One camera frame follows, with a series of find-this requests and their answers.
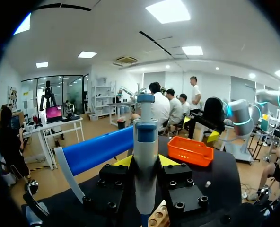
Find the black shirt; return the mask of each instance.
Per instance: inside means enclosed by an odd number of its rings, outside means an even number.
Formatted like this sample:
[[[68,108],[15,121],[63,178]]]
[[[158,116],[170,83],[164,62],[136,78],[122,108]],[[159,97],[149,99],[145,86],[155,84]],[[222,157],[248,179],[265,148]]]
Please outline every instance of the black shirt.
[[[21,141],[16,134],[16,130],[12,128],[0,130],[0,153],[7,164],[13,163],[21,157],[20,145]]]

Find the laptop screen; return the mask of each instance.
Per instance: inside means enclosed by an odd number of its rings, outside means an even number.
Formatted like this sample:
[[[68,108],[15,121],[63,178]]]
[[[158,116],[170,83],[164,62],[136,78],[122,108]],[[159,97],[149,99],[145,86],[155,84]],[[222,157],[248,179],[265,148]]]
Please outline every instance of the laptop screen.
[[[46,108],[46,119],[54,117],[62,117],[60,105]]]
[[[19,121],[19,116],[13,116],[11,118],[11,127],[13,129],[19,129],[20,128],[20,121]]]

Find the white shirt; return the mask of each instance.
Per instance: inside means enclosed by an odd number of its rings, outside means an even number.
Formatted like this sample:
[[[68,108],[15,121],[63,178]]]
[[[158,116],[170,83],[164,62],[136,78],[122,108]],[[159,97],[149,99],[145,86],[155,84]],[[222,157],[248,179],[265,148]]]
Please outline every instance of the white shirt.
[[[169,101],[170,111],[169,111],[169,125],[174,125],[180,123],[183,115],[182,104],[179,99],[173,98]]]
[[[158,120],[158,131],[163,131],[166,127],[163,127],[162,124],[169,119],[169,100],[161,92],[155,93],[154,96],[155,102],[152,103],[153,118]]]
[[[191,109],[188,102],[182,104],[183,113],[189,114],[189,110]]]
[[[201,94],[201,92],[199,91],[199,87],[198,85],[193,86],[193,91],[192,91],[192,100],[191,100],[191,110],[195,110],[195,109],[200,109],[200,104],[198,103],[197,105],[193,104],[193,100],[196,99],[196,95]]]

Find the orange plastic container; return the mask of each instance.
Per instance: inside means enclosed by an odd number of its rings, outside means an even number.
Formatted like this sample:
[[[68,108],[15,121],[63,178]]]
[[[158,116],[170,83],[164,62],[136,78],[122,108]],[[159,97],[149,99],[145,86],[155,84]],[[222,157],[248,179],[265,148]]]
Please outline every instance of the orange plastic container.
[[[167,145],[168,155],[184,162],[208,166],[214,159],[214,149],[202,142],[175,136]]]

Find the poster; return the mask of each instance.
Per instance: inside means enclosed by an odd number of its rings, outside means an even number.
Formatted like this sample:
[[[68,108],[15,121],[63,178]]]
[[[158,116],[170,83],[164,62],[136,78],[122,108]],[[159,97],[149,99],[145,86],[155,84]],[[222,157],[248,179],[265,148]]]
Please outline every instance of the poster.
[[[17,89],[15,87],[8,86],[8,107],[12,108],[12,111],[17,110]]]

